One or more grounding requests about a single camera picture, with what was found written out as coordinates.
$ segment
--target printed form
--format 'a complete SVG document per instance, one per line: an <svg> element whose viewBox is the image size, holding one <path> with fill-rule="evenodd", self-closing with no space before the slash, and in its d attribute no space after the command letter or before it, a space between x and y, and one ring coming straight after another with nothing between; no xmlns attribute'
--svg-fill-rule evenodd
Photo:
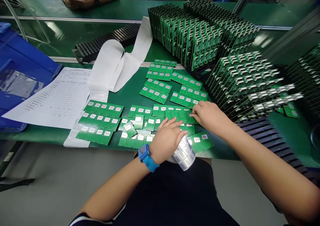
<svg viewBox="0 0 320 226"><path fill-rule="evenodd" d="M91 69L65 67L45 88L11 109L4 118L72 129L89 96Z"/></svg>

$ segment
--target blue storage box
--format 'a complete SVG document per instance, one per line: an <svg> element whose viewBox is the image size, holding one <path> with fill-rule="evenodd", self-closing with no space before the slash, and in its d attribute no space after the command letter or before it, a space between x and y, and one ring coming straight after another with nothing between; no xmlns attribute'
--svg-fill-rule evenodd
<svg viewBox="0 0 320 226"><path fill-rule="evenodd" d="M60 71L55 63L0 22L0 116L47 86ZM0 117L0 132L20 132L27 124Z"/></svg>

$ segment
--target gray floor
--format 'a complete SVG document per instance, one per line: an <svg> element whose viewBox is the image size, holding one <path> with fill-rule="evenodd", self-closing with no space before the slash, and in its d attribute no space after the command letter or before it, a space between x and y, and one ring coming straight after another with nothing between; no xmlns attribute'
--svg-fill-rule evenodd
<svg viewBox="0 0 320 226"><path fill-rule="evenodd" d="M36 181L0 193L0 225L68 225L95 189L132 157L132 152L24 145L6 175ZM213 160L212 167L221 205L240 225L286 223L241 162Z"/></svg>

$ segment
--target black shirt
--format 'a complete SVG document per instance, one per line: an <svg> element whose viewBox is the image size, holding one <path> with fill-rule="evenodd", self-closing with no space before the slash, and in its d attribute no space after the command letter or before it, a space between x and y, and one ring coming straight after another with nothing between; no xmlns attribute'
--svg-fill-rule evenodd
<svg viewBox="0 0 320 226"><path fill-rule="evenodd" d="M70 225L105 224L82 213ZM168 161L162 163L141 180L124 210L110 224L238 225L219 203L211 166L198 158L187 171Z"/></svg>

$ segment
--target blue watch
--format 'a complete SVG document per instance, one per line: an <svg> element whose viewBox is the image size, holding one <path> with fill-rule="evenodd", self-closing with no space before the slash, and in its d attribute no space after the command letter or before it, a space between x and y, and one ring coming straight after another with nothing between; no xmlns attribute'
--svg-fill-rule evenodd
<svg viewBox="0 0 320 226"><path fill-rule="evenodd" d="M138 151L138 157L140 159L140 162L144 162L147 166L147 168L150 170L150 172L154 172L156 168L159 167L158 164L156 164L152 157L150 157L150 150L149 150L149 145L145 144L143 145L139 151Z"/></svg>

